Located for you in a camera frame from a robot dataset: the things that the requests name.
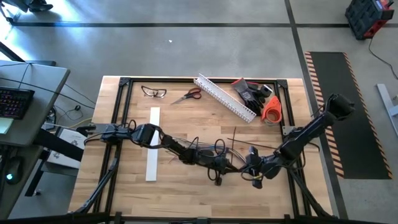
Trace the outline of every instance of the keyboard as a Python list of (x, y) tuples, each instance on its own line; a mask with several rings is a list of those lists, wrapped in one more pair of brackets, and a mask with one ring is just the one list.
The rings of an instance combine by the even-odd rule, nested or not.
[(0, 117), (22, 119), (32, 102), (33, 90), (0, 86)]

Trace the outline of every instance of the orange tape roll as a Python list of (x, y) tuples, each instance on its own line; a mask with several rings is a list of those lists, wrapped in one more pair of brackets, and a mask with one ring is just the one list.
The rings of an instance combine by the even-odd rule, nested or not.
[(278, 97), (273, 96), (270, 102), (262, 111), (261, 121), (264, 121), (269, 126), (279, 124), (282, 120), (282, 105)]

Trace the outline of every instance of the orange and black hazard stripe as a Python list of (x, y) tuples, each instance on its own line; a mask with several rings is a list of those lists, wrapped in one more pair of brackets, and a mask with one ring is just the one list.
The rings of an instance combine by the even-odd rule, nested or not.
[(356, 78), (355, 78), (355, 74), (354, 74), (353, 68), (351, 67), (351, 64), (350, 64), (350, 62), (349, 62), (349, 60), (348, 60), (347, 54), (346, 54), (346, 53), (343, 53), (343, 54), (344, 54), (344, 57), (346, 58), (347, 66), (348, 66), (349, 72), (351, 73), (351, 76), (352, 76), (352, 78), (353, 78), (353, 81), (354, 81), (354, 84), (355, 84), (355, 88), (356, 88), (356, 90), (357, 90), (357, 92), (358, 92), (359, 98), (361, 99), (361, 102), (362, 102), (364, 111), (365, 111), (365, 113), (366, 113), (366, 117), (368, 118), (369, 124), (371, 125), (371, 129), (372, 129), (374, 138), (375, 138), (375, 140), (376, 140), (376, 142), (377, 142), (377, 145), (379, 146), (380, 154), (381, 154), (381, 156), (382, 156), (382, 158), (383, 158), (384, 165), (386, 166), (386, 169), (387, 169), (387, 171), (388, 171), (388, 176), (392, 179), (391, 168), (390, 168), (390, 166), (389, 166), (389, 164), (388, 164), (388, 162), (387, 162), (386, 154), (384, 153), (384, 149), (383, 149), (383, 147), (381, 146), (380, 140), (379, 140), (379, 138), (378, 138), (378, 136), (377, 136), (376, 128), (375, 128), (374, 125), (373, 125), (372, 119), (371, 119), (371, 117), (370, 117), (370, 115), (369, 115), (368, 109), (367, 109), (367, 107), (366, 107), (366, 105), (365, 105), (365, 102), (364, 102), (364, 100), (363, 100), (363, 96), (362, 96), (361, 90), (359, 89), (359, 86), (358, 86), (358, 84), (357, 84), (357, 81), (356, 81)]
[[(321, 86), (319, 85), (317, 71), (315, 70), (315, 67), (313, 65), (311, 53), (305, 52), (304, 57), (305, 60), (307, 61), (308, 72), (310, 74), (312, 87), (315, 92), (315, 98), (317, 100), (318, 107), (321, 108), (325, 104), (325, 102), (323, 100)], [(325, 134), (326, 134), (326, 139), (328, 141), (331, 157), (333, 159), (333, 165), (335, 166), (336, 174), (338, 177), (344, 177), (343, 165), (341, 164), (341, 159), (337, 149), (337, 143), (331, 127), (326, 128)]]

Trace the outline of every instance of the safety glasses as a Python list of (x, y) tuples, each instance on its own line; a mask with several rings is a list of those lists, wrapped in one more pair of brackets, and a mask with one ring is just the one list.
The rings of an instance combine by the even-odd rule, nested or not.
[(150, 97), (158, 97), (162, 98), (166, 95), (166, 89), (151, 89), (146, 86), (141, 86), (141, 90), (145, 93), (145, 95)]

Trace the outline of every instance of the scissors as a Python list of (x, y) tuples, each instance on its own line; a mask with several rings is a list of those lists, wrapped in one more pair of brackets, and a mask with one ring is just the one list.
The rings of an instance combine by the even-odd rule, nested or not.
[(187, 94), (185, 94), (183, 97), (179, 98), (177, 101), (175, 101), (172, 104), (178, 103), (182, 100), (189, 99), (189, 98), (194, 98), (196, 100), (199, 100), (201, 98), (200, 92), (201, 92), (200, 88), (192, 88), (188, 91)]

